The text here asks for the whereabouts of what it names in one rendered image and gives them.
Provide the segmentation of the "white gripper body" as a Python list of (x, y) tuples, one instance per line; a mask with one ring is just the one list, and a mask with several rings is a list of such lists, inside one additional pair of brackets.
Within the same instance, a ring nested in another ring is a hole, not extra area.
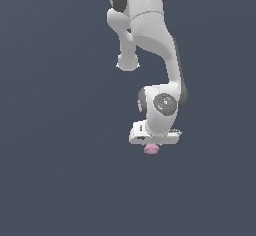
[(163, 138), (153, 137), (146, 130), (146, 121), (138, 121), (133, 123), (133, 128), (129, 134), (129, 142), (131, 144), (176, 144), (182, 132), (178, 129), (171, 129)]

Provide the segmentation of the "small pink round object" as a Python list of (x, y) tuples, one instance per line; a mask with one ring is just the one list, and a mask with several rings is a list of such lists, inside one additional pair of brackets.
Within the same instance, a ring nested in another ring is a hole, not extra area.
[(157, 154), (159, 152), (159, 146), (156, 144), (147, 144), (144, 148), (146, 154)]

